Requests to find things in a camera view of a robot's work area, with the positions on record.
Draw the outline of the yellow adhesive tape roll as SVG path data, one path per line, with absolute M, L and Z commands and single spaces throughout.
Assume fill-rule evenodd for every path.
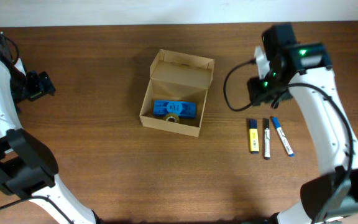
M 163 117 L 163 120 L 168 121 L 168 122 L 172 122 L 172 123 L 179 123 L 180 122 L 180 117 L 175 113 L 169 113 L 169 114 L 166 114 Z

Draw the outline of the yellow highlighter black cap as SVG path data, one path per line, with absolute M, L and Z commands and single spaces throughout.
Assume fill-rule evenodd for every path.
M 255 119 L 249 120 L 249 138 L 250 138 L 250 153 L 259 153 L 259 139 L 257 131 L 257 121 Z

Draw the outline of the black cap whiteboard marker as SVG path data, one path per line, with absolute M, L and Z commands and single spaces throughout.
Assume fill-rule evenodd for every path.
M 264 123 L 264 159 L 270 159 L 270 126 L 267 118 L 263 119 Z

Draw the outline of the blue plastic tape dispenser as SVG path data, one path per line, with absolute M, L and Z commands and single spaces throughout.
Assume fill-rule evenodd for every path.
M 196 118 L 196 104 L 187 101 L 155 100 L 153 107 L 154 116 L 175 114 L 179 118 Z

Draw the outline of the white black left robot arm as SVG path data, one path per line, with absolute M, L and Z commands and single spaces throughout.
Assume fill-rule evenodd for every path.
M 54 95 L 55 87 L 46 72 L 26 70 L 11 53 L 16 46 L 0 32 L 0 191 L 18 196 L 0 210 L 30 201 L 59 223 L 102 223 L 62 182 L 52 151 L 19 121 L 18 103 Z

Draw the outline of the blue cap whiteboard marker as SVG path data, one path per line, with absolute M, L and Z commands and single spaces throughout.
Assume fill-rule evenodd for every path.
M 281 140 L 281 142 L 282 142 L 282 144 L 283 144 L 283 146 L 285 148 L 286 153 L 288 154 L 288 156 L 293 157 L 295 154 L 294 154 L 294 152 L 293 152 L 293 150 L 292 150 L 292 148 L 291 148 L 291 146 L 290 146 L 290 144 L 288 142 L 288 139 L 287 139 L 285 133 L 283 132 L 283 129 L 282 129 L 278 119 L 276 117 L 272 116 L 271 120 L 272 120 L 272 123 L 273 123 L 273 125 L 274 125 L 274 127 L 275 127 L 275 129 L 276 129 L 276 131 L 278 133 L 278 136 L 279 136 L 279 138 L 280 138 L 280 140 Z

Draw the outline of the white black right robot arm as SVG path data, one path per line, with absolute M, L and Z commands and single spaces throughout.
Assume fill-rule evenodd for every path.
M 358 140 L 339 99 L 331 59 L 321 43 L 300 44 L 290 24 L 262 34 L 259 76 L 247 84 L 254 105 L 297 102 L 313 140 L 320 176 L 301 186 L 300 201 L 272 223 L 330 223 L 358 214 Z

